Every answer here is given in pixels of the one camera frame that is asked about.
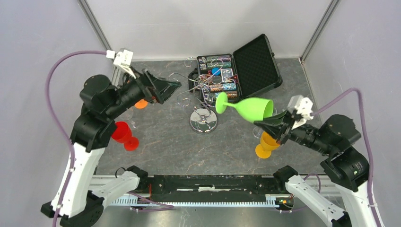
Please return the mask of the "orange plastic wine glass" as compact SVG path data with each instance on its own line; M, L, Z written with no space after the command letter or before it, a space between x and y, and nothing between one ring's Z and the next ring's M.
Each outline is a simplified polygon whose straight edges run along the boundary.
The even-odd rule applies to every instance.
M127 80L126 84L126 104L128 107L136 107L137 109L143 109L148 105L145 100L145 94L139 85L133 78Z

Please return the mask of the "clear wine glass front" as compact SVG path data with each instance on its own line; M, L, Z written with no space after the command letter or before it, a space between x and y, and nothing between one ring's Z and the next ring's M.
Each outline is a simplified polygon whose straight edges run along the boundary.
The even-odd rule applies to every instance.
M278 112L277 109L273 108L272 116L275 116L277 114L277 112ZM253 136L255 138L259 139L262 136L263 132L264 132L264 130L262 128L255 126L253 129Z

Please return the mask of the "clear wine glass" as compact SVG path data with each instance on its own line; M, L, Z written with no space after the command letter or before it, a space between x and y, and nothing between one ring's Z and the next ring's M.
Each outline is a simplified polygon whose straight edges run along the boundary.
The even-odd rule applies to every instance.
M134 110L132 107L128 108L124 113L121 114L121 119L127 122L133 129L137 128L137 124L134 121Z
M278 112L277 109L273 108L272 116L275 116L277 114L277 112ZM262 136L263 132L264 132L264 130L262 128L255 126L253 129L253 136L255 138L259 139Z

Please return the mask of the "yellow plastic wine glass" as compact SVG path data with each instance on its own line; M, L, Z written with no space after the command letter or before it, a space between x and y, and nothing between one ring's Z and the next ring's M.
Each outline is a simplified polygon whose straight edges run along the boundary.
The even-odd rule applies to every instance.
M255 148L255 153L259 158L267 159L272 152L280 147L280 144L268 133L263 132L260 137L260 143Z

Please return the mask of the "green plastic wine glass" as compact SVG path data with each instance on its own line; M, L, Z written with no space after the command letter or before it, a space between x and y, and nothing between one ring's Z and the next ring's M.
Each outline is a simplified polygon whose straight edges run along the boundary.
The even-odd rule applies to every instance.
M238 103L230 103L228 94L222 92L215 102L216 112L222 114L227 107L234 108L244 120L254 123L273 116L274 102L271 99L250 97Z

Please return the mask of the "red plastic wine glass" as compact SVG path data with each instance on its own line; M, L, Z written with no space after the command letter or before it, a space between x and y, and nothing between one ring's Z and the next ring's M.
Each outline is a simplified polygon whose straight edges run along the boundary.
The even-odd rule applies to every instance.
M118 143L123 144L126 151L134 151L139 146L139 140L132 135L132 131L126 122L116 122L116 130L111 138Z

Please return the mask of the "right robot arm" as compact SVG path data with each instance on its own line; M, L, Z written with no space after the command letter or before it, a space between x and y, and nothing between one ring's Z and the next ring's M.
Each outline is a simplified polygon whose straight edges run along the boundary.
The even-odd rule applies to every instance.
M328 227L380 227L382 221L374 204L373 164L354 148L361 138L352 119L332 115L320 128L309 124L295 127L297 116L289 111L256 121L278 144L291 140L325 157L324 173L339 190L345 208L333 205L312 189L290 166L274 173L273 187L279 193L298 197Z

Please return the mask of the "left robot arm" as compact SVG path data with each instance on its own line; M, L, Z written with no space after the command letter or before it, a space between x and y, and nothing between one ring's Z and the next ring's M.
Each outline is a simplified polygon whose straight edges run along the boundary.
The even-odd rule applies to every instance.
M147 70L135 72L121 87L105 75L88 78L79 94L83 101L80 116L67 137L70 154L61 185L41 212L55 225L91 227L119 197L134 190L144 192L147 173L134 166L101 187L90 190L89 185L100 157L118 131L115 119L141 100L163 104L181 85Z

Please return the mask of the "chrome wine glass rack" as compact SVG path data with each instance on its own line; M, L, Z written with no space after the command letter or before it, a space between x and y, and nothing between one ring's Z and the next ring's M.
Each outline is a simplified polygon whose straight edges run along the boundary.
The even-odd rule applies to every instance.
M187 93L194 95L199 105L193 107L189 124L196 133L208 134L218 125L218 117L213 108L217 107L217 97L223 92L236 100L239 94L239 82L235 78L230 62L217 58L207 61L199 58L198 67L188 75L188 90L177 95L177 103L186 107L191 104Z

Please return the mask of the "black open tool case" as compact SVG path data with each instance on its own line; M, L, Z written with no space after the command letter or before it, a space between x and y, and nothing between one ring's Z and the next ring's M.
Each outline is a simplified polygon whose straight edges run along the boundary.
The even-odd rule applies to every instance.
M268 37L261 34L233 53L200 55L189 74L189 90L213 106L225 92L230 103L254 97L282 84Z

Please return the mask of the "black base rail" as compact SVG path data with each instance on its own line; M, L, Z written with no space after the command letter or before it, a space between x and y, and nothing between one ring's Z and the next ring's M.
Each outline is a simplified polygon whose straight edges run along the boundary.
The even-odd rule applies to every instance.
M149 175L134 194L118 195L110 205L145 208L156 202L174 207L303 207L272 175Z

